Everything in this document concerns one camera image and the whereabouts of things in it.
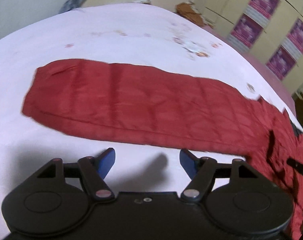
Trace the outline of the red quilted jacket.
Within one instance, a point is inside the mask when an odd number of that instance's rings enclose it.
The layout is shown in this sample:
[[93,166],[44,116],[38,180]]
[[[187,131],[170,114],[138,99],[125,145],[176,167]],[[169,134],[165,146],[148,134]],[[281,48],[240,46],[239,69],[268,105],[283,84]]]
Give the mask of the red quilted jacket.
[[286,161],[303,164],[303,134],[262,97],[150,66],[67,59],[36,70],[22,112],[74,137],[241,155],[291,194],[288,233],[301,236],[303,176]]

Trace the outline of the pink bed sheet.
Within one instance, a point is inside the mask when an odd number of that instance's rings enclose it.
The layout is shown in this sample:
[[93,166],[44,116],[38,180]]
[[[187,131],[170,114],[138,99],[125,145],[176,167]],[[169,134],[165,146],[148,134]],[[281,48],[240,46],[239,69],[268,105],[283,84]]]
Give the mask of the pink bed sheet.
[[264,64],[249,54],[233,49],[227,40],[205,25],[209,51],[209,77],[215,77],[239,89],[250,98],[262,96],[278,109],[296,115],[295,103],[288,90]]

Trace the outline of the purple poster lower right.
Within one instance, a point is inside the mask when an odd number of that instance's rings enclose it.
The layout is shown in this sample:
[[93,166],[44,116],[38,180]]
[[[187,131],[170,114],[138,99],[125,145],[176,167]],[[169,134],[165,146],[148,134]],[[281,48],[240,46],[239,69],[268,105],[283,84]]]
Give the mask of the purple poster lower right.
[[296,60],[289,52],[283,46],[279,46],[267,61],[266,66],[280,81],[282,81],[295,64]]

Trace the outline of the purple poster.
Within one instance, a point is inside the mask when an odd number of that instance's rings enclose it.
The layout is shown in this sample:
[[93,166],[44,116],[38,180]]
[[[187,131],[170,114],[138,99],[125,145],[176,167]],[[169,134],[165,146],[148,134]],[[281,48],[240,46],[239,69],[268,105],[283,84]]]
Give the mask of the purple poster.
[[247,52],[260,36],[263,27],[243,14],[227,36],[228,42],[241,51]]
[[295,61],[303,55],[303,21],[300,18],[284,38],[282,46]]
[[244,14],[263,26],[269,23],[278,4],[279,0],[249,0]]
[[280,81],[282,81],[295,64],[296,60],[289,52],[283,46],[279,46],[267,61],[266,66]]

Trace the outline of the white floral bed quilt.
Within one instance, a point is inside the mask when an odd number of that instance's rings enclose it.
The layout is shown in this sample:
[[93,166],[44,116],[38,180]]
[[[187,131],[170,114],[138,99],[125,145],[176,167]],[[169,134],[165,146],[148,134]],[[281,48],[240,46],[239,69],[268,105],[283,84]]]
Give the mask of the white floral bed quilt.
[[[21,109],[37,68],[59,66],[34,100],[46,113],[98,121],[98,140],[35,122]],[[107,176],[114,191],[176,191],[188,183],[179,164],[181,136],[220,138],[217,94],[226,107],[263,98],[288,105],[237,51],[172,12],[143,4],[77,9],[29,25],[0,40],[0,239],[8,234],[1,202],[50,159],[66,162],[116,150]]]

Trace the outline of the purple poster lower left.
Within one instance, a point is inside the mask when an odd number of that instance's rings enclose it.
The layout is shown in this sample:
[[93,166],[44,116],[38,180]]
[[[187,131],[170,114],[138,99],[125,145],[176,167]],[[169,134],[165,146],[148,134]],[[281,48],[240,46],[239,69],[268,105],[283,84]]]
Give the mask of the purple poster lower left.
[[241,51],[247,52],[260,36],[263,27],[243,14],[227,36],[228,42]]

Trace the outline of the purple poster upper right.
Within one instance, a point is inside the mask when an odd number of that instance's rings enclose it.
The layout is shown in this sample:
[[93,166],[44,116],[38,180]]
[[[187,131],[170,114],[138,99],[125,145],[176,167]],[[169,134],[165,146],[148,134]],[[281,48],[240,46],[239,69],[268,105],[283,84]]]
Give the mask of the purple poster upper right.
[[282,46],[295,61],[303,55],[303,21],[300,18],[284,38]]

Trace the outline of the cream wardrobe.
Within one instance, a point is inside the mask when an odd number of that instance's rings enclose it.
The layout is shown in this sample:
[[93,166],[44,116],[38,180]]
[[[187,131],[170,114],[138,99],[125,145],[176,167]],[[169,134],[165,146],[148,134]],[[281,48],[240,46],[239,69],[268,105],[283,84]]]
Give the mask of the cream wardrobe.
[[215,32],[303,91],[303,0],[192,0]]

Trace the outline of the purple poster upper left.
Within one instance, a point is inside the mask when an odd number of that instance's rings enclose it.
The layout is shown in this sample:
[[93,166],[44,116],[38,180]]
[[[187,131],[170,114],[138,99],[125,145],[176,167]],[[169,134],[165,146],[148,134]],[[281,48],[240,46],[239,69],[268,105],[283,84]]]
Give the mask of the purple poster upper left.
[[278,4],[279,0],[249,0],[244,14],[263,26],[269,23]]

